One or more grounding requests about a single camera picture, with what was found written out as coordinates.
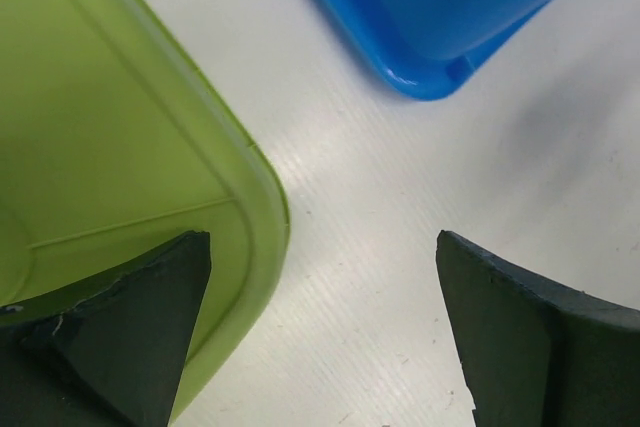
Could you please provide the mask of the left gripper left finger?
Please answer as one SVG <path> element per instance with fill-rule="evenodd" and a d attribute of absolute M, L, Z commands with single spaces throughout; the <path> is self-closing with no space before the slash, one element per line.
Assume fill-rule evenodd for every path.
<path fill-rule="evenodd" d="M 1 308 L 4 426 L 166 426 L 210 276 L 188 231 Z"/>

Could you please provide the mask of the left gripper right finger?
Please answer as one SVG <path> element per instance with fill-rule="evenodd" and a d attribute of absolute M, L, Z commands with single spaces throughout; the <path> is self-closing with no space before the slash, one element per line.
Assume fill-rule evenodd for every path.
<path fill-rule="evenodd" d="M 478 426 L 636 426 L 639 313 L 451 231 L 436 265 Z"/>

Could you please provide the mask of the lime green shallow tub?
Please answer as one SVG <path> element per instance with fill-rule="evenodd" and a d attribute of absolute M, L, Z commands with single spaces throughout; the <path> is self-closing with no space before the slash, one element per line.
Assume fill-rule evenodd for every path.
<path fill-rule="evenodd" d="M 1 0 L 1 300 L 30 298 L 178 234 L 212 273 L 175 401 L 264 310 L 289 240 L 282 186 L 144 0 Z"/>

